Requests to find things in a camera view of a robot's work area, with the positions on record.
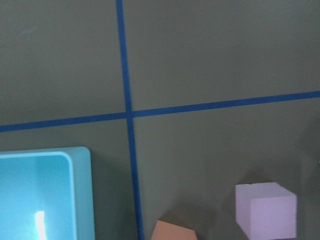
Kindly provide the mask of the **light blue plastic bin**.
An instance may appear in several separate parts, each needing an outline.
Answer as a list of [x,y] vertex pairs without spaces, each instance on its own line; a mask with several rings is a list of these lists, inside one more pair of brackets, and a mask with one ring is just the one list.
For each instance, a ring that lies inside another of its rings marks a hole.
[[93,240],[95,222],[88,148],[0,154],[3,240]]

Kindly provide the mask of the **light pink foam block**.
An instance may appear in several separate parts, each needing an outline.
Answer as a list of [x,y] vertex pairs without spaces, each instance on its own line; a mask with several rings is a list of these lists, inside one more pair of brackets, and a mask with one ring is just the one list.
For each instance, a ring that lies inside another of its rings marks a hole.
[[296,194],[276,182],[235,186],[235,220],[250,240],[297,237]]

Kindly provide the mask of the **orange foam block left side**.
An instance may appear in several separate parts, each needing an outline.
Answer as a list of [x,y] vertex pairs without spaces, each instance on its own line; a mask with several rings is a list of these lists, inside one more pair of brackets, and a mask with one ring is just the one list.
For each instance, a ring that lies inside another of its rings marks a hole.
[[152,240],[197,240],[192,229],[158,220],[153,230]]

